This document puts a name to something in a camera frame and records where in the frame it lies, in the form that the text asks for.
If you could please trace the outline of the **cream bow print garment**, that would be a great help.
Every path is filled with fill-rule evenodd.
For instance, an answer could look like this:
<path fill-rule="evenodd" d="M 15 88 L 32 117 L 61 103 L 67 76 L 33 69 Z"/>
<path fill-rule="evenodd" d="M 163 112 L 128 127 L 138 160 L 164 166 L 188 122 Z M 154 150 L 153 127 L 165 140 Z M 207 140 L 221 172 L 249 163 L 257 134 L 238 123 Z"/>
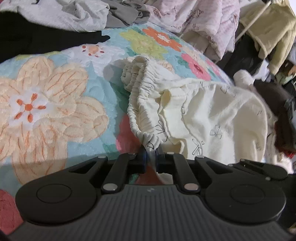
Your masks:
<path fill-rule="evenodd" d="M 129 57 L 121 81 L 130 93 L 130 129 L 149 153 L 160 147 L 225 165 L 245 159 L 292 174 L 291 159 L 275 147 L 276 117 L 253 78 L 240 70 L 235 79 L 236 86 L 182 78 L 148 57 Z"/>

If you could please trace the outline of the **floral quilted bedspread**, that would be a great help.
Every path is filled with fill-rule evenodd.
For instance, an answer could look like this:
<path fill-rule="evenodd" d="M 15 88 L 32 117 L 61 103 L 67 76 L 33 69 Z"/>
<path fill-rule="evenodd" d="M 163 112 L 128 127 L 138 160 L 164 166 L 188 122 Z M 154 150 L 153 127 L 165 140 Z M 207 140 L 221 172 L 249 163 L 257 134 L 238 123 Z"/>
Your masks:
<path fill-rule="evenodd" d="M 106 29 L 105 43 L 1 64 L 1 230 L 22 219 L 15 195 L 25 183 L 100 154 L 136 152 L 121 82 L 127 57 L 146 55 L 187 78 L 231 83 L 211 60 L 151 23 Z"/>

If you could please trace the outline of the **pink bear print blanket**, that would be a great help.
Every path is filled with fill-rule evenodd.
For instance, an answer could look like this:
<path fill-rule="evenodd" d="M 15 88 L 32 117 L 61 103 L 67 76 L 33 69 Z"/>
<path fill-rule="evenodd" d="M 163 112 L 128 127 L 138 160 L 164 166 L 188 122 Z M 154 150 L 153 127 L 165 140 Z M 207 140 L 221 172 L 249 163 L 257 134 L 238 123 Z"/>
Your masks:
<path fill-rule="evenodd" d="M 179 35 L 209 59 L 235 48 L 239 1 L 146 1 L 149 21 Z"/>

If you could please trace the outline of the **grey t-shirt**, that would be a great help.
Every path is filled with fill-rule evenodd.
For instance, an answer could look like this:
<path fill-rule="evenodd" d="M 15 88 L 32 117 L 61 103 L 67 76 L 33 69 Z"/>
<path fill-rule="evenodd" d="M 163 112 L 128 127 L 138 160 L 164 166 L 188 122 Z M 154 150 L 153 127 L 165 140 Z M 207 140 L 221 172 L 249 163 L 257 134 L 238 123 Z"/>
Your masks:
<path fill-rule="evenodd" d="M 107 28 L 124 28 L 133 24 L 145 24 L 150 12 L 140 1 L 103 1 L 109 5 Z"/>

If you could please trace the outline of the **light grey sweatshirt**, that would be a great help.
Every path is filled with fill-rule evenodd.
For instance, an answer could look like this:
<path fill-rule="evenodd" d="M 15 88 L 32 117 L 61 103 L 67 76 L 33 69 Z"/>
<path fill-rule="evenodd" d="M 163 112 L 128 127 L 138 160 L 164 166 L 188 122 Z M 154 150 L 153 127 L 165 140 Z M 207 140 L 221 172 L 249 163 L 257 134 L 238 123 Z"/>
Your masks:
<path fill-rule="evenodd" d="M 106 27 L 109 5 L 103 1 L 2 1 L 1 12 L 5 11 L 46 27 L 95 32 Z"/>

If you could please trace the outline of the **beige shearling jacket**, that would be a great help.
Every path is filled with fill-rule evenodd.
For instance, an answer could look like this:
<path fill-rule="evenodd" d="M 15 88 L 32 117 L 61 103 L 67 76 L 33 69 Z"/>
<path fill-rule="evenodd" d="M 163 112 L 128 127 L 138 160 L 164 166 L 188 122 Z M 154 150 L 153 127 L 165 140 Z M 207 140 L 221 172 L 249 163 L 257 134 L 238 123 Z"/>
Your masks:
<path fill-rule="evenodd" d="M 275 1 L 247 30 L 260 59 L 272 55 L 268 69 L 275 75 L 286 60 L 295 40 L 295 13 L 292 1 Z"/>

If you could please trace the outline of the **black garment on bed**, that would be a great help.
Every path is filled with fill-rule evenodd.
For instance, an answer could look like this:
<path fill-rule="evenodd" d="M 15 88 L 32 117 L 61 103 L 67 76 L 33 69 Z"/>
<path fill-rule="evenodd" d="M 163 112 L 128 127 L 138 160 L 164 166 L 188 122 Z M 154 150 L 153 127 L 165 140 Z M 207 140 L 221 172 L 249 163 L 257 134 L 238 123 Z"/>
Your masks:
<path fill-rule="evenodd" d="M 104 43 L 108 35 L 97 32 L 71 32 L 27 21 L 11 11 L 1 12 L 1 62 L 18 55 L 63 51 L 84 44 Z"/>

